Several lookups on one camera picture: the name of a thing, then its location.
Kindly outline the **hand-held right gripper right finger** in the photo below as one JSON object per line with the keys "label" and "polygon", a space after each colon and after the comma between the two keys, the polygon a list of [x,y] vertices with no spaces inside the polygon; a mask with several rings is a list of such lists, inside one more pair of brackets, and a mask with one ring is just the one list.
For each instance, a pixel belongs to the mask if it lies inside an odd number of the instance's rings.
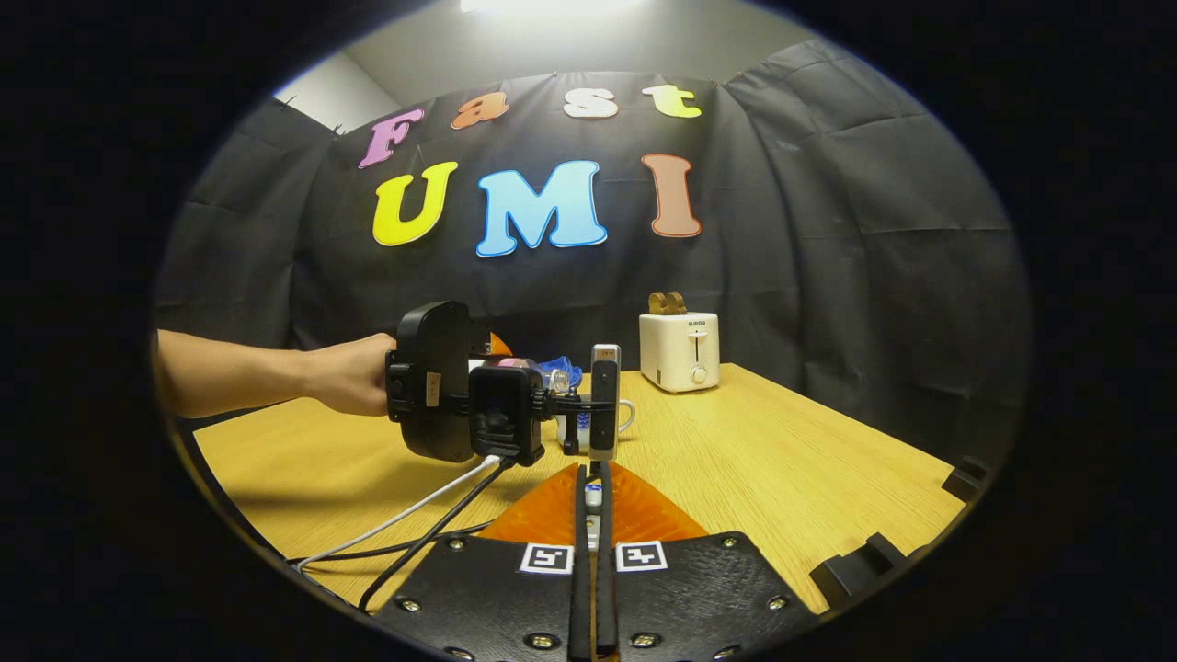
{"label": "hand-held right gripper right finger", "polygon": [[617,462],[603,462],[597,638],[617,661],[739,661],[818,616],[749,535],[707,532]]}

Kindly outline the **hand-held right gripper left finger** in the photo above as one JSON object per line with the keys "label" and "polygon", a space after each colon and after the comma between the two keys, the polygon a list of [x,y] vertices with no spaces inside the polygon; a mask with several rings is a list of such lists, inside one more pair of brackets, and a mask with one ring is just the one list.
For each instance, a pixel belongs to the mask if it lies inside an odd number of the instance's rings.
{"label": "hand-held right gripper left finger", "polygon": [[571,462],[476,535],[445,535],[375,613],[454,661],[586,661],[591,561],[577,523],[586,470]]}

